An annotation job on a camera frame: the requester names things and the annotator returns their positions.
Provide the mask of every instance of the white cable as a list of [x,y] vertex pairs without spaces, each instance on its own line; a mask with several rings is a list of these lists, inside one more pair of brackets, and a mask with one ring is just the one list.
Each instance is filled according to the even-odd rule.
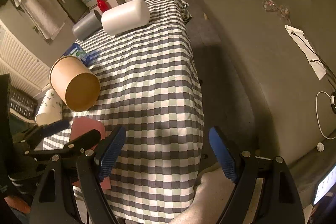
[[325,93],[325,94],[328,95],[328,97],[331,99],[330,95],[329,95],[328,93],[326,93],[325,91],[319,91],[319,92],[317,92],[317,94],[316,94],[316,104],[315,104],[315,105],[316,105],[316,118],[317,118],[317,123],[318,123],[318,125],[319,125],[320,132],[321,132],[322,136],[325,137],[325,138],[328,139],[328,140],[333,140],[334,138],[336,138],[336,136],[333,137],[333,138],[328,138],[327,136],[325,136],[325,135],[323,134],[322,129],[321,129],[321,126],[320,126],[319,115],[318,115],[318,113],[317,113],[317,97],[319,96],[320,93]]

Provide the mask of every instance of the gray cylinder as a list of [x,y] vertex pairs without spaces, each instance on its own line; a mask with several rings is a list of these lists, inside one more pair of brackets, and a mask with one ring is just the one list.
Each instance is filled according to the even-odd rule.
[[101,15],[93,10],[72,27],[72,32],[78,40],[85,40],[101,28]]

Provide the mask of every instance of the table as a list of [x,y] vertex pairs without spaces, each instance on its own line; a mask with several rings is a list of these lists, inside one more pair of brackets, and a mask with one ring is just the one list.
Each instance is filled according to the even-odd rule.
[[[89,69],[101,92],[88,111],[63,104],[63,117],[97,119],[110,132],[123,124],[127,138],[106,193],[116,216],[168,223],[193,201],[203,144],[202,94],[185,24],[183,0],[145,0],[151,21],[117,36],[100,30],[78,43],[92,57]],[[66,129],[43,142],[62,148]],[[80,196],[79,188],[75,194]]]

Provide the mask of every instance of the towel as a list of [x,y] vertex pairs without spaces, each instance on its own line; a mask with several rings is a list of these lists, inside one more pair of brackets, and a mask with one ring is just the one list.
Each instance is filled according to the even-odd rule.
[[46,39],[54,35],[64,26],[68,17],[57,0],[14,0],[20,5],[35,23]]

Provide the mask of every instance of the cardboard cup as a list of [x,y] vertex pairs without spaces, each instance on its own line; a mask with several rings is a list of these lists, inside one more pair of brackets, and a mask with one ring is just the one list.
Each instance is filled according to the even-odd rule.
[[100,82],[77,57],[58,59],[49,77],[52,88],[71,110],[85,111],[96,103]]
[[63,102],[55,90],[48,90],[35,116],[36,123],[41,126],[43,124],[51,124],[53,122],[62,120],[62,106]]

